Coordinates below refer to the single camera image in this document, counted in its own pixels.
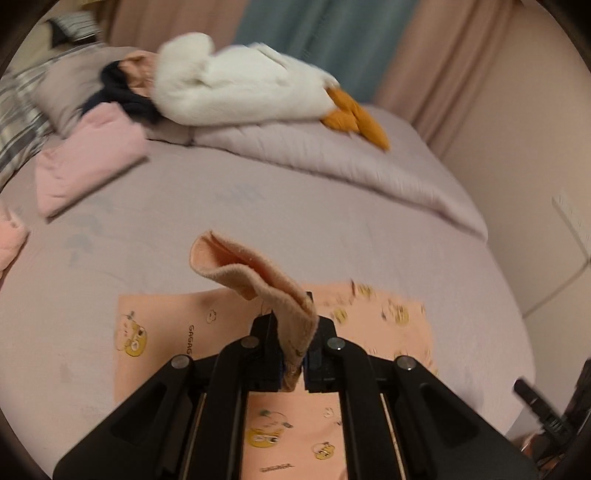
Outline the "orange cartoon print garment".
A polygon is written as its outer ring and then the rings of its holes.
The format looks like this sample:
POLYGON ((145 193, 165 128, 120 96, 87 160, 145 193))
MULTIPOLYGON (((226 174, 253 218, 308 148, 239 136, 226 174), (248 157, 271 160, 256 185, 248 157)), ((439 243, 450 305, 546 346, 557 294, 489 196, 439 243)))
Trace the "orange cartoon print garment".
POLYGON ((194 360, 249 334, 259 316, 276 316, 279 347, 263 357, 276 369, 277 392, 247 400, 242 475, 246 479, 344 479, 346 454, 339 398, 304 389, 304 349, 322 318, 369 354, 409 355, 432 367, 425 306, 349 280, 301 285, 250 247, 214 231, 189 252, 191 269, 215 283, 188 294, 129 294, 118 300, 114 397, 126 399, 177 354, 194 360))

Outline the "pink folded garment small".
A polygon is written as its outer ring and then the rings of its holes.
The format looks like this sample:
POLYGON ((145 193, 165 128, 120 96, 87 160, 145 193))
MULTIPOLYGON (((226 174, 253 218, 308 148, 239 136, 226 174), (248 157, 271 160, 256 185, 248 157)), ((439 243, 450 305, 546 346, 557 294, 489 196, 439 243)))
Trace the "pink folded garment small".
POLYGON ((4 279, 29 236, 21 218, 1 201, 0 205, 0 274, 4 279))

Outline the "mauve bed sheet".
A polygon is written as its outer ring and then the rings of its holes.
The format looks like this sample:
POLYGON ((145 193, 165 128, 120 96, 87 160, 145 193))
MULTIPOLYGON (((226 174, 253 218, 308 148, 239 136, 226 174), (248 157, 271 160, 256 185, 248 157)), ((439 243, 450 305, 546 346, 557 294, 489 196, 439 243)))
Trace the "mauve bed sheet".
POLYGON ((535 374, 515 298, 488 239, 438 213, 226 151, 152 142, 148 158, 52 221, 35 165, 2 200, 29 229, 1 283, 1 408, 44 472, 113 407, 120 295, 209 284, 189 265, 207 230, 304 283, 353 280, 421 301, 444 383, 507 433, 512 386, 535 374))

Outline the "mauve folded duvet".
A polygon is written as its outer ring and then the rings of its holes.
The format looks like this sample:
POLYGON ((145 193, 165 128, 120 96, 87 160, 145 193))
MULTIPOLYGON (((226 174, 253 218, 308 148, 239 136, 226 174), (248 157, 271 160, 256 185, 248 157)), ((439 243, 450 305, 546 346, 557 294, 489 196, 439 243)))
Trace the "mauve folded duvet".
POLYGON ((318 174, 426 208, 487 240, 488 227, 460 182, 405 120, 370 106, 391 141, 387 152, 318 121, 186 127, 163 119, 146 128, 150 140, 218 149, 318 174))

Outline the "pink folded garment large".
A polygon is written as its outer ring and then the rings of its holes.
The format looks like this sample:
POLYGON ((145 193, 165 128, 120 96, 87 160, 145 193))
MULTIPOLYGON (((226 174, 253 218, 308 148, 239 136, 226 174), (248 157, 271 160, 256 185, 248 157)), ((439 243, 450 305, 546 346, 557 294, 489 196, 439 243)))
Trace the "pink folded garment large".
POLYGON ((40 215, 49 219, 146 158, 143 127, 116 103, 85 113, 71 135, 35 156, 40 215))

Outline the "white goose plush toy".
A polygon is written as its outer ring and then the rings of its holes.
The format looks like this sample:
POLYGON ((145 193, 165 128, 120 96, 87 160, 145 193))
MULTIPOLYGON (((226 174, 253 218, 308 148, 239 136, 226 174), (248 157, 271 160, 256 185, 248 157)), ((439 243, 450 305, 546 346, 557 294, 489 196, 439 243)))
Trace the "white goose plush toy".
POLYGON ((198 32, 165 42, 156 55, 151 100, 179 125, 318 120, 390 149, 380 124, 334 76, 263 43, 215 51, 211 36, 198 32))

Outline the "dark navy garment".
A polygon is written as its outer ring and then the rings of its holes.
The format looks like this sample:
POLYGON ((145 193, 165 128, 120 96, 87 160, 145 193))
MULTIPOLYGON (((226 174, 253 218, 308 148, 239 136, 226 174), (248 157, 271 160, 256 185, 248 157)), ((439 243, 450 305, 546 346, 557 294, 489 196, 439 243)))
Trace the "dark navy garment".
POLYGON ((102 88, 81 105, 82 115, 101 103, 116 103, 132 119, 143 119, 151 124, 156 124, 162 119, 162 115, 150 99, 134 93, 129 88, 118 61, 111 62, 102 69, 100 81, 102 88))

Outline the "teal curtain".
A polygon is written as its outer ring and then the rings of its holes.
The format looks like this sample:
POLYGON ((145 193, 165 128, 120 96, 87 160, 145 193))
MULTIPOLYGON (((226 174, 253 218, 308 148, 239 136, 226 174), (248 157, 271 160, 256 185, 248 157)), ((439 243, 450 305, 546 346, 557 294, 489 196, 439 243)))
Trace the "teal curtain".
POLYGON ((265 43, 335 76, 369 103, 394 57, 415 0, 259 0, 245 8, 233 42, 265 43))

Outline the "blue plaid pillow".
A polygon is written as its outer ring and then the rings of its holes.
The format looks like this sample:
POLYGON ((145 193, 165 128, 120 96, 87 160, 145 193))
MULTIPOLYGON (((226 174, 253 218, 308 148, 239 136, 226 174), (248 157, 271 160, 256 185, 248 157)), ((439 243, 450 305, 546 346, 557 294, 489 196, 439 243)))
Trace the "blue plaid pillow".
POLYGON ((52 131, 49 118, 33 100, 33 94, 58 61, 105 47, 102 42, 75 47, 20 72, 7 71, 1 78, 1 189, 35 155, 52 131))

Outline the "grey mauve pillow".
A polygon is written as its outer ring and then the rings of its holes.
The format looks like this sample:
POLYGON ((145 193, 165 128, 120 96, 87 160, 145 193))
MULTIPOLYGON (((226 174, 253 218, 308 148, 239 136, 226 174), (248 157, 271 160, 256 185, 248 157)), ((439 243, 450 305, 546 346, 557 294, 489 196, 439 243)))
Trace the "grey mauve pillow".
POLYGON ((82 105, 103 88, 103 68, 133 51, 134 47, 87 47, 64 55, 48 68, 33 93, 33 101, 57 135, 67 138, 71 134, 82 105))

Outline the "pink curtain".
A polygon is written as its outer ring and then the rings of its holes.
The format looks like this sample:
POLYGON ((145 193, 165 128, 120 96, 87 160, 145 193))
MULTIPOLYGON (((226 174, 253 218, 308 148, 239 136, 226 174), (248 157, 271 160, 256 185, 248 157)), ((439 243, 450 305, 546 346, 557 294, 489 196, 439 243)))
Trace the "pink curtain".
MULTIPOLYGON (((156 51, 188 32, 215 47, 235 44, 251 1, 117 1, 106 40, 156 51)), ((369 102, 405 119, 437 154, 457 133, 498 53, 516 1, 417 1, 394 57, 369 102)))

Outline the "striped folded cloth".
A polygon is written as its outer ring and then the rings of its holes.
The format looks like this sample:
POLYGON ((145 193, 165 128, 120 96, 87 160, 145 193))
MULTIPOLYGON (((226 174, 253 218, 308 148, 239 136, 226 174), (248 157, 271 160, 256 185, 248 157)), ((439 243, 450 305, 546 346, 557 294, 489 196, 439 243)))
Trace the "striped folded cloth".
POLYGON ((90 11, 68 12, 47 20, 51 28, 53 48, 71 44, 93 43, 100 36, 101 28, 90 11))

